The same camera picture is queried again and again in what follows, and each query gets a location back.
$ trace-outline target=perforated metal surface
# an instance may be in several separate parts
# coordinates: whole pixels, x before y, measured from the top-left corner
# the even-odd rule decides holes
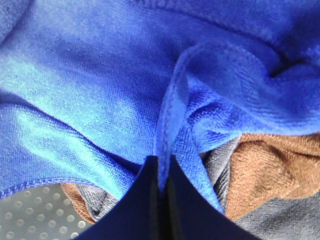
[[[0,240],[70,240],[90,226],[60,184],[30,188],[0,200]]]

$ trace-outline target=dark navy plastic object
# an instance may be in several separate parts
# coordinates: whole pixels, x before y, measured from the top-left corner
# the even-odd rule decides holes
[[[160,194],[157,168],[149,156],[118,204],[76,240],[258,240],[208,204],[173,156]]]

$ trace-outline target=microfiber towel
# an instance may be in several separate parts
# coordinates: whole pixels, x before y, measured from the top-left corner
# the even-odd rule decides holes
[[[222,212],[199,153],[320,131],[317,0],[31,0],[20,16],[0,43],[0,198],[78,183],[120,199],[148,155],[163,189],[173,154]]]
[[[275,197],[313,196],[320,190],[320,134],[244,134],[230,169],[225,215],[233,221]]]
[[[303,199],[273,198],[235,223],[262,240],[320,239],[320,192]]]

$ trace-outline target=towel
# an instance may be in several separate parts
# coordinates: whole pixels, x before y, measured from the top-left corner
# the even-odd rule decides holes
[[[244,134],[230,165],[225,214],[233,221],[275,197],[310,197],[320,189],[320,134]]]

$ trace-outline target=gray fabric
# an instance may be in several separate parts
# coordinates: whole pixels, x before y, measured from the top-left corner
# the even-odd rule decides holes
[[[117,199],[105,190],[90,185],[76,184],[89,214],[96,222],[107,214],[117,203]]]
[[[203,164],[223,210],[226,207],[230,182],[230,157],[237,147],[239,139],[240,137],[236,137],[212,150],[209,154],[201,154]]]
[[[304,199],[274,198],[235,223],[263,240],[319,240],[320,191]]]
[[[14,28],[30,0],[0,0],[0,43]]]

